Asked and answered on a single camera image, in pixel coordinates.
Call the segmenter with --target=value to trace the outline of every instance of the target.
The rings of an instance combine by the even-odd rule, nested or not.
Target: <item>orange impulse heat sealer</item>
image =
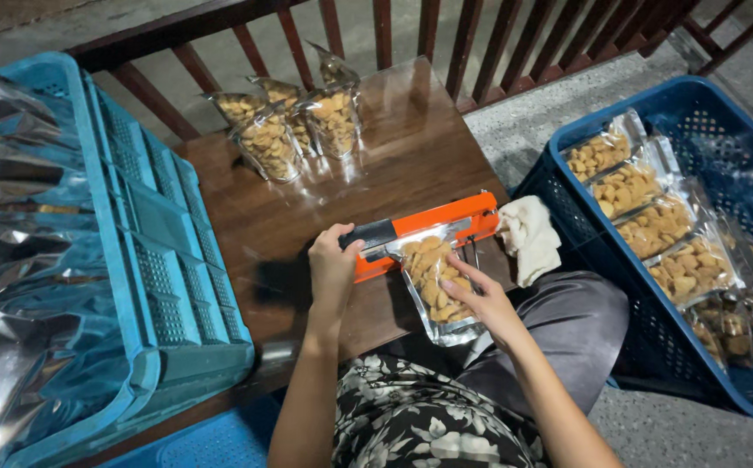
[[[418,237],[424,232],[444,225],[455,224],[453,247],[461,247],[470,241],[478,241],[495,234],[498,226],[498,211],[495,196],[482,191],[479,195],[463,198],[441,207],[400,218],[384,219],[356,226],[350,234],[340,237],[341,248],[353,241],[363,239],[365,248],[356,259],[355,282],[363,282],[400,267],[392,245],[404,237]]]

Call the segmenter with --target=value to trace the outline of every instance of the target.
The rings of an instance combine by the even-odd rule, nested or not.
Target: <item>gray pants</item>
[[[584,414],[599,398],[628,330],[628,298],[589,271],[554,273],[509,294],[529,334]],[[490,348],[457,381],[523,416],[532,416],[512,361]]]

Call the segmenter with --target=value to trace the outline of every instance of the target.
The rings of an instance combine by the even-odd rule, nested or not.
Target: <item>wooden railing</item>
[[[745,0],[731,0],[724,9],[717,14],[717,16],[709,22],[705,27],[701,27],[697,24],[692,17],[688,17],[685,20],[686,31],[694,37],[694,40],[700,44],[700,47],[711,56],[711,60],[703,67],[695,71],[695,74],[705,77],[709,73],[713,72],[715,68],[719,67],[721,63],[732,57],[735,52],[740,50],[746,45],[749,40],[753,38],[753,23],[746,28],[740,36],[735,37],[725,48],[721,48],[712,38],[712,33],[720,27],[721,24],[734,13],[735,9],[741,6]]]
[[[89,72],[108,70],[182,140],[200,136],[194,126],[132,64],[132,60],[165,49],[176,57],[204,91],[221,89],[190,41],[232,29],[256,74],[269,76],[248,22],[278,16],[304,88],[315,87],[290,8],[310,0],[212,0],[183,12],[117,32],[68,50]],[[318,2],[329,49],[345,56],[335,0]],[[372,0],[375,20],[375,59],[382,70],[392,65],[391,0]],[[556,0],[536,0],[527,10],[522,0],[503,0],[492,28],[478,77],[468,96],[460,94],[469,52],[478,28],[483,0],[464,0],[445,87],[461,112],[471,112],[621,54],[639,50],[648,57],[688,16],[699,0],[595,0],[585,11],[584,0],[567,0],[553,24],[548,19]],[[417,52],[431,60],[437,34],[440,0],[421,0]],[[494,83],[506,44],[519,15],[527,15],[503,79]],[[581,24],[574,27],[584,15]],[[543,47],[527,70],[542,32]],[[573,37],[562,51],[566,39]],[[561,53],[557,62],[554,58]]]

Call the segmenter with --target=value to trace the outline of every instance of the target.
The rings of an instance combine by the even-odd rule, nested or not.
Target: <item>person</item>
[[[628,302],[589,272],[539,279],[517,300],[459,260],[482,295],[442,282],[495,346],[455,380],[403,359],[356,359],[337,382],[356,256],[323,231],[309,250],[313,303],[272,436],[268,466],[622,466],[589,412],[628,325]]]

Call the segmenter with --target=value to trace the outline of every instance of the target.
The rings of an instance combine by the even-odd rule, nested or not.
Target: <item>hand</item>
[[[350,244],[346,250],[341,250],[339,236],[352,230],[352,222],[347,225],[334,224],[327,231],[321,232],[307,251],[310,254],[313,286],[310,319],[320,319],[323,326],[340,325],[350,297],[356,257],[365,246],[365,241],[360,239]]]
[[[475,282],[483,295],[478,296],[448,280],[440,282],[440,285],[443,286],[446,294],[469,306],[478,320],[489,329],[498,347],[506,346],[506,343],[511,342],[510,340],[517,340],[519,335],[528,334],[500,283],[486,276],[483,271],[460,260],[454,253],[449,254],[446,259],[457,271]]]

